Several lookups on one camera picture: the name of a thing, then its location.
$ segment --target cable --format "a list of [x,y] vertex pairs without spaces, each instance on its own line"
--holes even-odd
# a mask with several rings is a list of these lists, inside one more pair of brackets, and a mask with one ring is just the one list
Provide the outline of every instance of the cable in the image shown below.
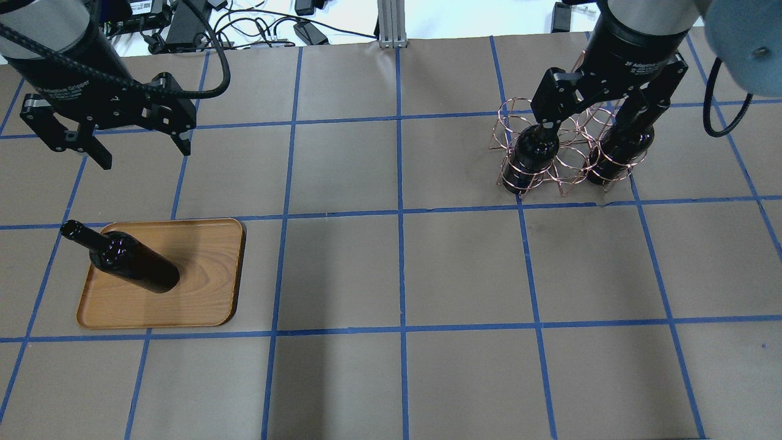
[[[234,13],[263,13],[263,14],[271,14],[271,15],[275,15],[275,16],[283,16],[283,17],[288,17],[288,18],[294,19],[296,21],[302,20],[302,21],[309,22],[309,23],[320,24],[323,27],[327,27],[327,28],[329,28],[329,29],[331,29],[333,31],[342,32],[343,34],[357,35],[359,37],[366,37],[366,38],[371,38],[373,40],[377,40],[377,37],[375,37],[374,35],[362,34],[361,32],[346,31],[345,29],[339,29],[338,27],[333,27],[333,26],[328,25],[326,23],[321,23],[320,21],[310,20],[308,18],[303,18],[303,17],[300,17],[300,16],[294,16],[294,15],[286,14],[286,13],[276,13],[275,11],[267,11],[265,9],[255,9],[255,8],[236,9],[236,10],[234,10],[232,12],[234,12]],[[215,26],[217,26],[217,23],[219,23],[220,20],[224,16],[225,15],[223,15],[219,19],[217,19],[217,22],[215,23]]]
[[273,21],[273,22],[271,23],[271,27],[272,27],[272,32],[273,32],[273,34],[274,34],[274,36],[275,36],[275,37],[277,36],[277,27],[278,27],[278,26],[279,26],[281,23],[283,23],[283,22],[285,22],[285,21],[296,21],[296,19],[295,19],[295,18],[292,18],[292,17],[289,17],[289,16],[284,16],[284,17],[282,17],[282,18],[278,18],[278,19],[276,19],[275,21]]
[[714,59],[712,71],[708,74],[708,80],[706,81],[706,95],[703,99],[703,128],[706,130],[708,135],[714,138],[720,138],[732,132],[738,123],[741,122],[741,118],[743,118],[744,114],[747,113],[749,103],[752,102],[752,94],[747,93],[747,97],[744,99],[744,103],[741,104],[741,108],[739,109],[736,117],[733,119],[733,122],[728,124],[724,130],[719,132],[712,127],[712,101],[714,100],[714,84],[717,82],[717,74],[719,74],[719,68],[722,66],[722,64],[723,61],[719,57]]
[[[253,8],[257,8],[258,6],[261,6],[261,5],[263,5],[265,2],[266,2],[266,0],[263,0],[261,3],[258,3],[257,5],[253,6]],[[217,25],[218,25],[218,24],[220,23],[220,21],[221,21],[221,20],[223,20],[225,17],[231,18],[231,14],[232,14],[232,13],[238,12],[238,10],[234,10],[234,9],[233,9],[233,7],[234,7],[234,0],[231,0],[231,5],[230,5],[229,7],[227,7],[227,8],[226,8],[226,10],[227,10],[228,12],[227,12],[227,13],[225,13],[225,14],[223,14],[222,16],[220,16],[220,18],[218,18],[218,19],[217,19],[217,22],[215,22],[215,24],[214,24],[214,28],[215,28],[215,29],[217,29]],[[264,25],[266,25],[266,28],[268,29],[268,28],[269,28],[269,25],[268,25],[268,24],[266,24],[266,22],[265,22],[263,19],[260,19],[260,20],[261,20],[261,22],[263,22],[263,23],[264,23]],[[245,31],[243,31],[243,30],[239,29],[239,28],[238,28],[238,27],[236,27],[235,25],[231,25],[231,28],[232,28],[234,31],[237,31],[237,32],[239,32],[240,34],[244,35],[245,37],[257,37],[257,36],[258,36],[258,35],[250,35],[250,34],[247,34]]]
[[258,34],[254,34],[254,35],[250,35],[250,34],[247,34],[244,31],[240,31],[246,37],[251,37],[251,38],[252,37],[260,37],[262,34],[265,34],[265,31],[261,27],[261,25],[257,21],[255,21],[254,19],[249,18],[248,16],[243,16],[243,17],[239,17],[239,18],[237,18],[235,20],[231,20],[227,24],[225,24],[223,27],[221,27],[219,30],[215,30],[214,33],[217,34],[217,35],[223,34],[226,29],[228,29],[229,27],[233,27],[236,23],[238,23],[240,21],[252,22],[253,24],[255,24],[255,27],[258,30]]
[[[206,19],[206,17],[203,16],[203,14],[190,2],[190,0],[181,0],[181,1],[188,8],[190,8],[191,11],[193,11],[195,16],[198,17],[199,21],[206,28],[206,32],[209,34],[210,39],[212,41],[217,41],[217,36],[215,35],[212,27],[209,25],[209,21]],[[152,87],[151,85],[144,85],[135,80],[128,80],[126,78],[121,78],[121,77],[114,76],[112,74],[107,74],[106,72],[97,70],[94,67],[90,67],[86,64],[80,63],[70,58],[69,56],[64,56],[56,51],[53,51],[50,48],[42,45],[41,43],[33,39],[30,39],[27,36],[20,34],[19,32],[16,32],[10,27],[7,27],[3,23],[0,23],[0,36],[22,46],[23,48],[29,51],[35,52],[38,55],[45,57],[47,60],[52,61],[53,63],[59,64],[62,67],[76,71],[87,78],[91,78],[96,81],[103,81],[109,84],[119,85],[120,87],[129,88],[139,92],[144,92],[150,96],[184,98],[184,99],[207,99],[207,98],[213,98],[215,96],[221,95],[223,92],[225,92],[225,90],[228,88],[228,85],[231,83],[231,71],[228,67],[228,58],[225,57],[223,48],[219,44],[215,47],[215,49],[217,50],[217,57],[220,59],[220,65],[223,70],[223,80],[221,81],[221,83],[217,87],[211,90],[174,91],[174,90],[167,90],[161,87]]]
[[269,36],[271,36],[271,31],[269,30],[269,23],[266,23],[266,20],[264,20],[263,18],[261,18],[259,16],[255,17],[255,21],[258,21],[258,20],[260,20],[260,22],[264,24],[264,27],[266,27],[266,33],[269,34]]

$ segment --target bottle neck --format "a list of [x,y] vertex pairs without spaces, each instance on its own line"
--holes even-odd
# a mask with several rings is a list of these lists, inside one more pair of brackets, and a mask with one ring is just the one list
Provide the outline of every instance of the bottle neck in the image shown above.
[[111,239],[76,220],[68,220],[59,229],[60,233],[68,240],[75,241],[90,251],[103,252],[111,244]]

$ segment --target white floor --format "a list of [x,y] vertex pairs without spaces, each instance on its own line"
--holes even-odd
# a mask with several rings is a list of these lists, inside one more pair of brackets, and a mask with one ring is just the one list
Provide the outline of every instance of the white floor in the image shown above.
[[[260,0],[234,0],[234,9],[251,6]],[[294,0],[267,0],[262,9],[278,13],[295,14]],[[554,0],[407,0],[405,2],[405,28],[408,38],[466,38],[486,37],[489,35],[547,34],[551,31],[551,10]],[[214,23],[224,11],[213,11],[210,22]],[[236,13],[231,17],[260,16],[268,23],[275,16],[259,13]],[[591,31],[597,22],[599,12],[595,4],[578,6],[573,10],[571,30]],[[329,0],[326,7],[313,16],[312,20],[321,21],[333,27],[350,31],[372,34],[378,17],[375,0]],[[238,23],[248,33],[255,31],[249,22]],[[293,32],[293,22],[283,23],[279,27],[279,37],[287,38],[303,45]],[[325,27],[319,27],[331,44],[366,42],[366,38],[350,34],[340,34]],[[230,30],[229,37],[241,43],[251,42]],[[121,56],[148,55],[147,44],[138,34],[116,38],[114,47]]]

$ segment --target wine bottle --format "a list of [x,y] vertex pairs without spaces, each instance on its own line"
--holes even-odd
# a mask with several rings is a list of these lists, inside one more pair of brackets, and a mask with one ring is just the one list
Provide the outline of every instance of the wine bottle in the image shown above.
[[512,193],[525,195],[540,179],[559,151],[558,126],[535,124],[527,127],[516,140],[503,170],[503,184]]
[[149,249],[130,234],[111,231],[101,234],[76,220],[68,220],[59,229],[68,240],[90,250],[96,269],[162,294],[179,282],[177,266]]

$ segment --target tray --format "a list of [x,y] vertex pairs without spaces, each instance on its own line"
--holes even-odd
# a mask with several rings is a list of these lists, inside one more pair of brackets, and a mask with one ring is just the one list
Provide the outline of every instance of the tray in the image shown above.
[[76,314],[88,329],[219,326],[236,310],[245,233],[233,218],[119,222],[102,233],[131,234],[173,262],[179,283],[163,294],[100,272],[93,265]]

